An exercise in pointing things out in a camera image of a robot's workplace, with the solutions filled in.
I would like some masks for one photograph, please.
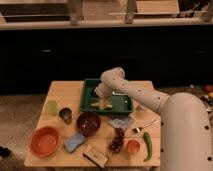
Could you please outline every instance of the brown bowl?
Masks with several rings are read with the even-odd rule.
[[[101,119],[94,112],[84,112],[77,120],[77,128],[85,136],[94,135],[101,125]]]

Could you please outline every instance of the small bowl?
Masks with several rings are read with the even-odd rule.
[[[59,132],[52,126],[37,129],[30,138],[30,152],[36,157],[46,157],[59,146]]]
[[[84,112],[77,120],[77,128],[84,136],[94,135],[101,125],[100,117],[94,112]]]

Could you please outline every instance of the glass cup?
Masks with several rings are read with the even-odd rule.
[[[50,115],[57,115],[58,114],[58,104],[56,101],[54,100],[49,100],[46,104],[45,104],[45,112],[50,114]]]
[[[70,108],[63,108],[59,112],[59,117],[66,123],[72,122],[72,110]]]

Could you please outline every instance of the blue sponge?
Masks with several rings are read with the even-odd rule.
[[[64,142],[64,147],[70,153],[73,153],[78,146],[83,144],[86,140],[86,137],[80,133],[76,133],[75,135],[71,136]]]

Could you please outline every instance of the tray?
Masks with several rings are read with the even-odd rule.
[[[112,95],[109,101],[112,103],[112,109],[100,110],[91,107],[91,103],[98,102],[99,97],[94,93],[94,89],[101,83],[100,79],[85,79],[81,101],[81,112],[96,112],[98,114],[130,114],[133,112],[133,102],[131,98],[126,95]]]

